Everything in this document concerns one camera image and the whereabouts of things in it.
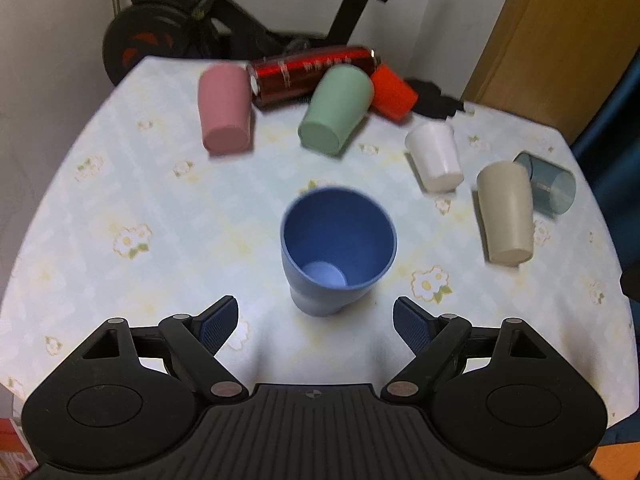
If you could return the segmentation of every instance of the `red cup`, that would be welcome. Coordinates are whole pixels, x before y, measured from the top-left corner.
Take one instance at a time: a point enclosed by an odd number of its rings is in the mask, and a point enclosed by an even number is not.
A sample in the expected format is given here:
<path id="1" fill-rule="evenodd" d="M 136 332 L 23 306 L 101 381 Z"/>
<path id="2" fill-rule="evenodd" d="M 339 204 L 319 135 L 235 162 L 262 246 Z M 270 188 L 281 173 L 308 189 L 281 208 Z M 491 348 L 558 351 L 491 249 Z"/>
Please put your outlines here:
<path id="1" fill-rule="evenodd" d="M 198 111 L 202 143 L 211 155 L 249 149 L 251 98 L 249 74 L 238 64 L 219 63 L 200 76 Z"/>
<path id="2" fill-rule="evenodd" d="M 418 94 L 387 65 L 380 65 L 371 75 L 374 96 L 371 106 L 393 121 L 401 121 L 414 107 Z"/>

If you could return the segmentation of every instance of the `can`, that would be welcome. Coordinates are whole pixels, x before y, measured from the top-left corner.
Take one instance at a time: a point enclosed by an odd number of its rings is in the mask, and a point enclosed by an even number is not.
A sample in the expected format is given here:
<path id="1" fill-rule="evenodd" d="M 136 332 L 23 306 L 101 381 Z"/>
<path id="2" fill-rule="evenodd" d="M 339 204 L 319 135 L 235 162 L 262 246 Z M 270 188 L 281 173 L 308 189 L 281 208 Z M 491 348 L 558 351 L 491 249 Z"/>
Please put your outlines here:
<path id="1" fill-rule="evenodd" d="M 333 65 L 348 63 L 373 74 L 380 58 L 364 46 L 324 46 L 252 61 L 247 66 L 254 103 L 263 107 L 312 93 Z"/>

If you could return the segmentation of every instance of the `pink cup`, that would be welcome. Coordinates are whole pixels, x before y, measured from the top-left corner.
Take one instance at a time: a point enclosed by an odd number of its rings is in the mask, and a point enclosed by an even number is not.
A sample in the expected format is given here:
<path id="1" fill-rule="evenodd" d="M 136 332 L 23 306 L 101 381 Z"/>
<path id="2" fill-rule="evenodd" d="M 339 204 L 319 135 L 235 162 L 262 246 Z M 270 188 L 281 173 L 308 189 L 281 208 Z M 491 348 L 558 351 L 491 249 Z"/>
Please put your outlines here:
<path id="1" fill-rule="evenodd" d="M 202 143 L 211 155 L 249 149 L 251 97 L 249 74 L 240 65 L 216 64 L 200 76 L 198 111 Z"/>

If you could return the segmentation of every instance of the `wooden cabinet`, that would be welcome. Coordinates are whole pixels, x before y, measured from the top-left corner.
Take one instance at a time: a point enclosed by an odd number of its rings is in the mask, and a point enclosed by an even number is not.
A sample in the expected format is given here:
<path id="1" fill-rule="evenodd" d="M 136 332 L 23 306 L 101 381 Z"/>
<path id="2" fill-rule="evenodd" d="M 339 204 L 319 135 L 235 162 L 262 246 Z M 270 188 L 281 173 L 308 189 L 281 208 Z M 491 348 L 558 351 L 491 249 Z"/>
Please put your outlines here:
<path id="1" fill-rule="evenodd" d="M 640 46 L 640 0 L 506 0 L 463 98 L 573 142 Z"/>

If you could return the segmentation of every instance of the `exercise bike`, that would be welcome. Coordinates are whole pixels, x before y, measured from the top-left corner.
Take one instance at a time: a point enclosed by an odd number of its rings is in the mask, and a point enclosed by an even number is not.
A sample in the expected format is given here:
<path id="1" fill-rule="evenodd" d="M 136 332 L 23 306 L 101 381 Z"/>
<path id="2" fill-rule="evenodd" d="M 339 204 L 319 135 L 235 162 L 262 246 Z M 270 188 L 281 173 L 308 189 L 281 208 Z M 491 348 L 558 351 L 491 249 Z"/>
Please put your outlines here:
<path id="1" fill-rule="evenodd" d="M 327 35 L 269 30 L 233 0 L 131 1 L 102 44 L 104 67 L 115 85 L 145 56 L 254 60 L 346 44 L 369 0 L 342 0 Z"/>

